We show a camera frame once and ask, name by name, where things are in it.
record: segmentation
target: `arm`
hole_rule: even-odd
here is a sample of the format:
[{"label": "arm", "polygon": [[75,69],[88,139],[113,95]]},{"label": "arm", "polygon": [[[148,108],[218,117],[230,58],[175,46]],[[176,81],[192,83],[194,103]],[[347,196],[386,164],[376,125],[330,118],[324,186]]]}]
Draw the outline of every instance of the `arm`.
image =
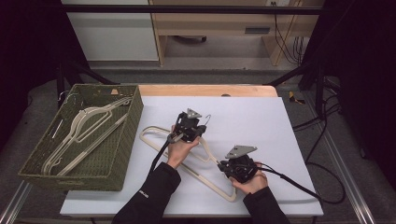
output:
[{"label": "arm", "polygon": [[262,171],[257,171],[253,178],[244,184],[232,177],[230,179],[234,187],[241,189],[247,195],[244,204],[254,224],[290,224],[285,214],[280,210],[276,198],[268,187],[267,177]]},{"label": "arm", "polygon": [[148,176],[142,188],[114,216],[112,223],[159,223],[163,218],[166,205],[181,181],[176,168],[198,143],[199,137],[191,143],[180,140],[170,144],[168,146],[168,162],[162,162]]}]

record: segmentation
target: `person's right hand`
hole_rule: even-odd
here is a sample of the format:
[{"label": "person's right hand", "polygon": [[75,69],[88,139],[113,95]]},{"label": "person's right hand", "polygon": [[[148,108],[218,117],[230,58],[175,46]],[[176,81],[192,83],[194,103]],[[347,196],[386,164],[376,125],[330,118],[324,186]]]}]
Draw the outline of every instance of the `person's right hand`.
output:
[{"label": "person's right hand", "polygon": [[235,188],[242,190],[245,194],[254,194],[260,189],[268,187],[267,176],[261,170],[258,170],[253,178],[243,184],[232,177],[230,180]]}]

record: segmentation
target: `person's left hand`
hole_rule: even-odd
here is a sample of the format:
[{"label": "person's left hand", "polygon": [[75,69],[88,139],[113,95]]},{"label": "person's left hand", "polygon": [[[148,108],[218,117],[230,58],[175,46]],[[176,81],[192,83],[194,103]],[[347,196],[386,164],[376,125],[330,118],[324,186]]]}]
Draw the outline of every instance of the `person's left hand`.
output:
[{"label": "person's left hand", "polygon": [[168,146],[168,162],[167,164],[176,169],[186,159],[187,155],[193,147],[198,146],[200,137],[197,136],[193,142],[184,142],[178,140],[175,143],[171,143]]}]

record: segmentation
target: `hand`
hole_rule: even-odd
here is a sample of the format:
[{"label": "hand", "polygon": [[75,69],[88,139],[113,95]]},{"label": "hand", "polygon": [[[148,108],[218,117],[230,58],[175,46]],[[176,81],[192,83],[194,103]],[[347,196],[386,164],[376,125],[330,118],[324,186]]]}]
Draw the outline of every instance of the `hand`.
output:
[{"label": "hand", "polygon": [[199,139],[200,137],[198,136],[193,142],[187,143],[180,139],[175,143],[169,144],[167,164],[176,169],[186,159],[191,149],[199,144]]},{"label": "hand", "polygon": [[230,177],[230,180],[235,188],[242,190],[245,194],[254,194],[260,189],[268,187],[267,176],[261,170],[258,170],[253,178],[243,184],[232,177]]}]

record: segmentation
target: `white cabinet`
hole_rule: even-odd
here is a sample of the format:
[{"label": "white cabinet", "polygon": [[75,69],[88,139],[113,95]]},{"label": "white cabinet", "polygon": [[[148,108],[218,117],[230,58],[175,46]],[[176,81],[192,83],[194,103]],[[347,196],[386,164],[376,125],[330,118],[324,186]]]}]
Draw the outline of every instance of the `white cabinet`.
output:
[{"label": "white cabinet", "polygon": [[[148,5],[147,0],[62,0],[63,4]],[[158,61],[149,13],[67,13],[89,62]]]}]

